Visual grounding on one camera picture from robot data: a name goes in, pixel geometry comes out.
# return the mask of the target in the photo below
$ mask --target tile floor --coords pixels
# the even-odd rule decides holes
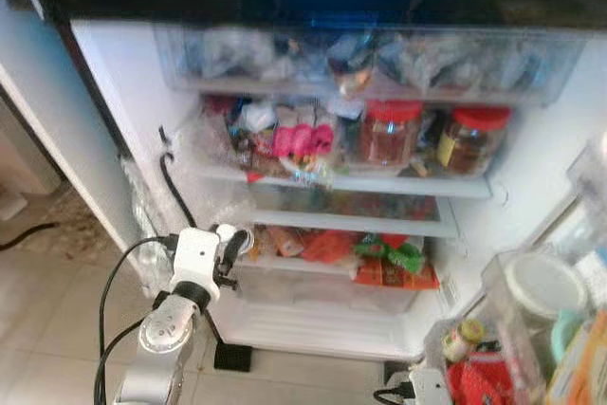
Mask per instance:
[[[118,252],[72,189],[63,188],[63,194],[36,208],[39,220],[76,223],[37,233],[0,253],[0,403],[90,404],[97,305]],[[0,231],[7,232],[2,225]],[[106,307],[108,334],[143,315],[149,305],[134,272],[123,270]],[[252,372],[239,374],[213,369],[213,345],[210,331],[201,331],[185,369],[180,405],[376,403],[378,362],[256,350]],[[113,353],[108,396],[115,393],[134,350],[134,336],[129,336]]]

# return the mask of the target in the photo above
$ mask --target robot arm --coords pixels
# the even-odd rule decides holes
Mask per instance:
[[[181,394],[183,366],[193,350],[193,334],[236,258],[252,247],[252,235],[231,225],[214,232],[187,228],[179,233],[171,294],[141,324],[134,362],[115,405],[175,405]]]

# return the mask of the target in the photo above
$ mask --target glass jar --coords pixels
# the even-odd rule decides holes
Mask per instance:
[[[384,166],[408,166],[417,144],[421,111],[419,101],[367,101],[360,127],[362,159]]]
[[[482,175],[504,139],[509,108],[455,108],[441,135],[436,159],[456,175]]]

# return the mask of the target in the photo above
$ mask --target red jar lid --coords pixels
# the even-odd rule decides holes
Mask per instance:
[[[367,100],[367,116],[382,122],[406,122],[419,117],[421,101]]]
[[[462,125],[488,132],[506,127],[511,112],[510,108],[455,108],[452,116]]]

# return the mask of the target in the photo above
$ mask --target wire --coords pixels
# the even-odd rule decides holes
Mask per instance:
[[[105,405],[105,363],[107,362],[110,353],[112,353],[112,350],[122,339],[124,339],[131,331],[137,329],[142,322],[143,319],[139,320],[138,322],[134,322],[129,327],[124,329],[112,341],[110,341],[110,344],[107,345],[107,348],[103,351],[103,354],[99,359],[97,373],[95,374],[95,386],[93,389],[93,403],[95,405]]]
[[[124,260],[126,260],[126,257],[129,256],[129,253],[131,253],[137,247],[142,246],[143,244],[147,244],[149,242],[159,242],[160,244],[164,244],[166,242],[166,239],[167,238],[164,236],[155,236],[155,237],[146,237],[145,239],[141,239],[141,240],[137,241],[135,244],[133,244],[131,247],[129,247],[122,254],[120,259],[118,260],[118,262],[116,263],[116,265],[114,266],[112,271],[110,272],[110,275],[107,278],[107,282],[105,283],[105,288],[103,289],[103,293],[101,294],[101,300],[100,300],[100,304],[99,304],[99,356],[100,356],[100,358],[102,358],[103,353],[105,352],[105,301],[107,299],[107,294],[110,290],[110,286],[111,286],[112,282],[114,281],[114,277],[116,277],[118,269],[120,268],[122,263],[124,263]],[[105,403],[105,371],[102,366],[101,366],[101,386],[102,386],[102,389],[100,390],[101,399],[102,399],[102,403]]]
[[[12,249],[17,244],[25,241],[28,237],[30,237],[34,232],[42,231],[42,230],[50,230],[52,228],[58,228],[61,224],[59,222],[51,222],[51,223],[43,223],[41,225],[36,225],[35,227],[31,227],[29,230],[25,230],[17,237],[8,241],[6,244],[0,244],[0,251]]]
[[[188,220],[188,224],[192,228],[197,228],[196,221],[193,219],[192,213],[188,209],[188,206],[186,205],[185,201],[181,197],[181,193],[179,193],[179,190],[177,189],[173,180],[171,179],[171,175],[169,175],[169,170],[167,170],[167,163],[166,163],[167,158],[169,158],[172,162],[175,161],[175,157],[173,156],[173,154],[171,154],[170,152],[165,152],[162,155],[162,157],[160,158],[160,171],[162,172],[162,175],[164,176],[164,180],[167,183],[167,187],[169,187],[169,190],[171,191],[171,194],[173,195],[173,197],[175,198],[175,201],[179,205],[179,208],[181,208],[181,210],[183,211],[183,214],[185,215],[186,219]]]

